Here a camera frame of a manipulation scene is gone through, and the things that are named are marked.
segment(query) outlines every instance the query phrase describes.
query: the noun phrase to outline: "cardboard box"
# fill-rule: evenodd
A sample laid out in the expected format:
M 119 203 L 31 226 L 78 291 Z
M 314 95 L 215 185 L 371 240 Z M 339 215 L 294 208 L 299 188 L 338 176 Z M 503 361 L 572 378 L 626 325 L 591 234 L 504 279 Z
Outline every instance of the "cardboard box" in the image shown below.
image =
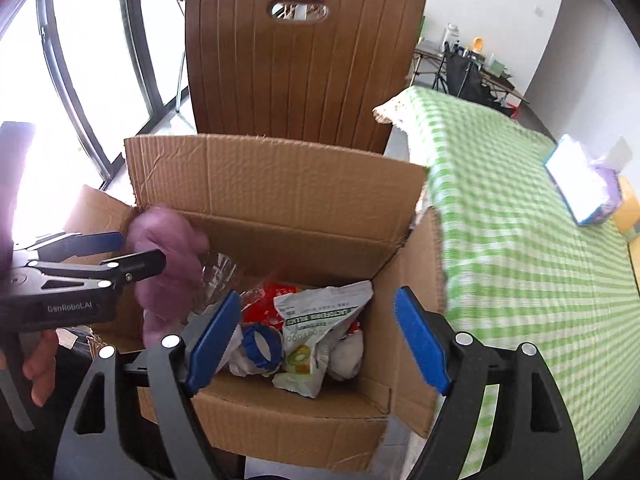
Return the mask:
M 126 140 L 138 210 L 90 188 L 66 228 L 126 232 L 139 210 L 166 204 L 209 235 L 253 276 L 309 286 L 370 279 L 361 320 L 364 362 L 356 380 L 325 380 L 317 399 L 263 377 L 221 372 L 193 399 L 211 445 L 276 462 L 332 470 L 367 468 L 395 413 L 426 436 L 434 391 L 394 319 L 395 291 L 409 285 L 442 310 L 442 272 L 432 212 L 407 233 L 425 170 L 372 153 L 296 140 L 243 136 Z M 121 350 L 139 349 L 141 311 L 127 293 L 118 319 L 95 329 Z M 142 411 L 152 418 L 141 390 Z

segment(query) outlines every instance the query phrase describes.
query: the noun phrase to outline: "window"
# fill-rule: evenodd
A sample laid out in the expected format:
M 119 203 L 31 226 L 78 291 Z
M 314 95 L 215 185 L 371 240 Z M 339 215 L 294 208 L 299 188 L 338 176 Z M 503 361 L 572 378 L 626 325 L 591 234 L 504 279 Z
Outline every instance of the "window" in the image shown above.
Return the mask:
M 140 0 L 140 5 L 158 90 L 162 102 L 167 103 L 177 93 L 184 53 L 184 16 L 177 0 Z M 187 86 L 186 68 L 180 86 Z
M 110 161 L 149 120 L 119 0 L 53 0 L 60 44 L 87 120 Z
M 35 0 L 27 0 L 0 41 L 0 123 L 36 124 L 14 219 L 14 239 L 52 232 L 66 220 L 82 184 L 102 179 L 85 155 L 51 82 Z

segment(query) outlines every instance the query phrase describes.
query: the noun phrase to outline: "table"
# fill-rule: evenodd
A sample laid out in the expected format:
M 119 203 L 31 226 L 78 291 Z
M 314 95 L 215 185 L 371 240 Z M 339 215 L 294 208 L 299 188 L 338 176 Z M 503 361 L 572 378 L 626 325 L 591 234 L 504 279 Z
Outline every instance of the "table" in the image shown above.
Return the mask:
M 428 73 L 437 73 L 436 72 L 420 72 L 420 63 L 425 59 L 427 62 L 431 63 L 436 69 L 440 68 L 442 63 L 443 56 L 438 51 L 437 44 L 433 43 L 433 41 L 422 41 L 415 46 L 414 49 L 414 60 L 412 67 L 412 75 L 409 82 L 409 86 L 412 86 L 415 82 L 415 78 L 420 74 L 428 74 Z M 491 87 L 491 90 L 496 93 L 503 93 L 502 101 L 504 101 L 507 96 L 513 95 L 515 98 L 520 99 L 521 101 L 528 102 L 524 95 L 518 92 L 515 88 L 509 88 L 507 85 L 502 83 L 497 77 L 492 74 L 489 74 L 484 69 L 480 69 L 480 77 L 486 84 Z

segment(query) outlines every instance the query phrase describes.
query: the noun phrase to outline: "white snack pouch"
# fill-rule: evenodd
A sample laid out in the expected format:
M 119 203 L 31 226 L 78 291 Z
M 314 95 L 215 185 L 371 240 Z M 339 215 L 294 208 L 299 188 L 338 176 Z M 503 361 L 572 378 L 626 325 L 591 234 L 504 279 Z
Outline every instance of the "white snack pouch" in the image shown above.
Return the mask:
M 284 319 L 286 373 L 276 374 L 276 388 L 315 399 L 329 364 L 329 354 L 373 296 L 371 282 L 314 288 L 273 299 Z

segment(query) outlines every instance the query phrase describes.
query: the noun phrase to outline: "white wall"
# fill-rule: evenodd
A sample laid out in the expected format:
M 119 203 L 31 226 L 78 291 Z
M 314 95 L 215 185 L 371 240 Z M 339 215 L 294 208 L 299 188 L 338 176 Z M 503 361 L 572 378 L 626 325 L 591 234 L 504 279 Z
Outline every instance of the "white wall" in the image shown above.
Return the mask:
M 483 53 L 495 53 L 526 91 L 545 51 L 561 0 L 427 0 L 426 37 L 439 41 L 447 23 L 460 28 L 468 44 L 480 36 Z M 542 16 L 534 11 L 542 10 Z
M 640 192 L 640 47 L 608 0 L 563 0 L 526 95 L 551 133 L 598 156 L 619 136 L 634 158 L 623 174 Z

